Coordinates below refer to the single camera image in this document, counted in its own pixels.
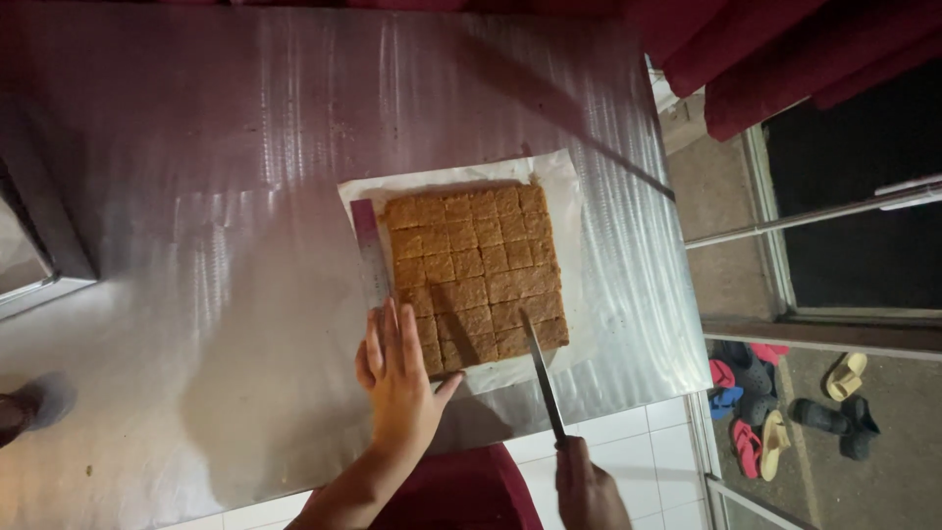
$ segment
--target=metal ruler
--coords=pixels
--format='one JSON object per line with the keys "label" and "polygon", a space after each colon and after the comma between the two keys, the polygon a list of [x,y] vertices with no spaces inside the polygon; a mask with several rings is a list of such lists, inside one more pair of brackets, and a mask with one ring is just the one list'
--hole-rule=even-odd
{"label": "metal ruler", "polygon": [[350,201],[350,213],[353,215],[353,231],[360,246],[360,275],[363,278],[366,303],[369,307],[382,307],[382,301],[389,295],[389,276],[380,245],[380,229],[376,225],[373,201]]}

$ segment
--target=red curtain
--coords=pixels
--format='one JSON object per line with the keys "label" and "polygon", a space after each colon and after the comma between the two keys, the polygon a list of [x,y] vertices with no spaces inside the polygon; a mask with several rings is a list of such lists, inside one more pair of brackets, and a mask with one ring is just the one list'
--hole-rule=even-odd
{"label": "red curtain", "polygon": [[232,2],[621,17],[675,94],[706,86],[706,128],[720,141],[805,98],[830,107],[942,56],[942,0]]}

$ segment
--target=parchment paper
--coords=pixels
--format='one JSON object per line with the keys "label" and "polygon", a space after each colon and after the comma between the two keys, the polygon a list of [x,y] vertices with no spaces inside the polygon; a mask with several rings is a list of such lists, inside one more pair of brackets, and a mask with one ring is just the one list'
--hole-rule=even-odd
{"label": "parchment paper", "polygon": [[[422,191],[479,190],[512,182],[528,184],[531,180],[542,186],[546,194],[549,218],[553,224],[553,244],[556,245],[557,260],[560,264],[562,304],[569,325],[569,345],[544,351],[547,370],[558,373],[594,357],[596,352],[592,321],[582,296],[583,197],[576,168],[569,158],[568,150],[479,166],[351,180],[337,186],[337,191],[347,210],[351,226],[353,218],[349,203],[359,199],[372,199],[373,209],[380,224],[387,276],[395,285],[395,278],[390,273],[393,267],[389,232],[382,221],[387,201]],[[465,382],[474,394],[536,378],[533,361],[529,356],[473,366],[466,369],[465,373]]]}

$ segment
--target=red slipper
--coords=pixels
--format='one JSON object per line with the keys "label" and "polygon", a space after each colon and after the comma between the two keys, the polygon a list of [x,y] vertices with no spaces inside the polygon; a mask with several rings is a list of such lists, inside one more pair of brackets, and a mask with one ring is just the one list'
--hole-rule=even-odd
{"label": "red slipper", "polygon": [[739,454],[739,467],[747,478],[758,478],[759,458],[762,456],[762,440],[753,432],[753,428],[743,420],[733,423],[733,443]]}
{"label": "red slipper", "polygon": [[719,359],[710,359],[709,373],[713,376],[713,384],[718,387],[732,389],[736,385],[733,371],[729,369],[729,365]]}
{"label": "red slipper", "polygon": [[759,344],[758,342],[750,342],[749,346],[753,349],[755,356],[762,360],[769,361],[772,366],[778,366],[778,357],[788,353],[787,346]]}

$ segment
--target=beige slide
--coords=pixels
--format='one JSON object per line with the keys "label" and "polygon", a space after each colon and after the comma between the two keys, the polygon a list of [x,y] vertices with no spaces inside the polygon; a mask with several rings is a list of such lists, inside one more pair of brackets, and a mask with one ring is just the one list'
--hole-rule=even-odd
{"label": "beige slide", "polygon": [[762,427],[762,456],[759,458],[759,472],[767,482],[775,478],[778,473],[778,457],[789,447],[791,442],[788,441],[788,431],[785,430],[782,413],[773,410]]}
{"label": "beige slide", "polygon": [[835,401],[844,401],[864,384],[860,375],[867,368],[867,356],[861,353],[849,353],[840,359],[840,363],[827,374],[824,387]]}

